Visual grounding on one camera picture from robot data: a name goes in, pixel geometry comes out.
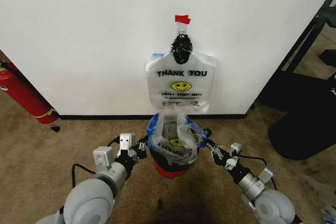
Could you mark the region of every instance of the yellow label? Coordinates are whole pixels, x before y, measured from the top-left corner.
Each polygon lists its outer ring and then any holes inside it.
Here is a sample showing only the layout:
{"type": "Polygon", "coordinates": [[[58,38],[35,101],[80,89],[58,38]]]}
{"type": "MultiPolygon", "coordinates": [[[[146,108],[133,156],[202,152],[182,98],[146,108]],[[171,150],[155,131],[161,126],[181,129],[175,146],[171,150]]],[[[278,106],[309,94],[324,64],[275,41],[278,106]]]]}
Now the yellow label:
{"type": "Polygon", "coordinates": [[[191,89],[192,85],[185,81],[179,81],[172,83],[171,87],[173,90],[184,92],[191,89]]]}
{"type": "Polygon", "coordinates": [[[173,146],[176,146],[176,147],[184,147],[183,144],[182,144],[182,141],[179,140],[179,139],[171,139],[171,140],[169,140],[169,143],[173,146]]]}

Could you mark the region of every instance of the plastic bag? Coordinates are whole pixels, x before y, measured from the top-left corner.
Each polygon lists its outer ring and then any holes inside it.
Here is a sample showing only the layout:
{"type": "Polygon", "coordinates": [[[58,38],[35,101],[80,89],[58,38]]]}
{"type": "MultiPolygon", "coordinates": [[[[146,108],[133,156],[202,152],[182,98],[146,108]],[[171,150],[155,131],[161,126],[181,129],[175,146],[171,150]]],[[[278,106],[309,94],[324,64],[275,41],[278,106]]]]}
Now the plastic bag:
{"type": "Polygon", "coordinates": [[[205,147],[205,132],[172,106],[150,120],[147,136],[148,147],[160,153],[169,165],[189,165],[197,159],[197,149],[205,147]]]}
{"type": "Polygon", "coordinates": [[[183,63],[178,63],[174,52],[155,54],[146,65],[151,103],[158,109],[169,104],[187,111],[206,113],[209,108],[216,61],[213,57],[189,52],[183,63]]]}

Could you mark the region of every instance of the black baseboard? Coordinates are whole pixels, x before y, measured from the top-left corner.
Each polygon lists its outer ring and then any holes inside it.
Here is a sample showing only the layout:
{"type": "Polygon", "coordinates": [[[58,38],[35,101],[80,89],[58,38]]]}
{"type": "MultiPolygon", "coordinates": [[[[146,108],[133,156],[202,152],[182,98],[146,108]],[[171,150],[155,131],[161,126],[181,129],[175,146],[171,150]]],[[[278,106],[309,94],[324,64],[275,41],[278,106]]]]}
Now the black baseboard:
{"type": "MultiPolygon", "coordinates": [[[[153,115],[59,115],[62,120],[149,120],[153,115]]],[[[246,114],[189,115],[191,119],[244,119],[246,114]]]]}

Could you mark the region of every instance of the black cable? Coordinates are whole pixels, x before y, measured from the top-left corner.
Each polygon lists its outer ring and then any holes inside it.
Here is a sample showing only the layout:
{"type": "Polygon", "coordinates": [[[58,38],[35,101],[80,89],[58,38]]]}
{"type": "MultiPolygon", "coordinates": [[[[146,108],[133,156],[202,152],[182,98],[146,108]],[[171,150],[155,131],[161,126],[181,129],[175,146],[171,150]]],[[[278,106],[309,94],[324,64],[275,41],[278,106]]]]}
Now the black cable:
{"type": "Polygon", "coordinates": [[[72,176],[72,187],[74,188],[76,186],[76,174],[75,174],[75,168],[79,167],[79,168],[82,168],[83,170],[85,170],[86,172],[88,173],[91,173],[91,174],[96,174],[96,172],[90,170],[90,169],[87,169],[86,167],[80,165],[80,164],[73,164],[72,165],[72,169],[71,169],[71,176],[72,176]]]}
{"type": "Polygon", "coordinates": [[[120,136],[116,136],[107,146],[111,146],[113,143],[119,144],[120,136]]]}
{"type": "Polygon", "coordinates": [[[212,130],[210,130],[209,128],[205,128],[203,129],[203,131],[205,132],[205,135],[209,138],[212,135],[212,130]]]}
{"type": "MultiPolygon", "coordinates": [[[[266,160],[264,160],[262,157],[252,157],[252,156],[244,156],[244,155],[240,155],[240,154],[237,154],[237,153],[234,153],[234,156],[237,156],[237,157],[242,157],[242,158],[249,158],[249,159],[257,159],[257,160],[261,160],[263,161],[264,165],[268,166],[266,160]]],[[[276,184],[275,184],[275,181],[273,178],[271,178],[271,181],[272,181],[272,184],[273,184],[273,187],[274,187],[274,190],[278,190],[276,184]]]]}

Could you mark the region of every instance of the fire extinguisher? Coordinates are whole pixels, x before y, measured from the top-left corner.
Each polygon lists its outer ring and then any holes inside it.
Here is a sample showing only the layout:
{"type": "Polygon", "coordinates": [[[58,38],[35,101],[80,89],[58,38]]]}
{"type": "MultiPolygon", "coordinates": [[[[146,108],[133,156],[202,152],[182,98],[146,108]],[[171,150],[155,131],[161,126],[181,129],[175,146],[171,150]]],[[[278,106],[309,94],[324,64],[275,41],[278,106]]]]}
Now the fire extinguisher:
{"type": "Polygon", "coordinates": [[[40,123],[51,123],[58,118],[56,111],[13,63],[0,64],[0,89],[5,91],[40,123]]]}

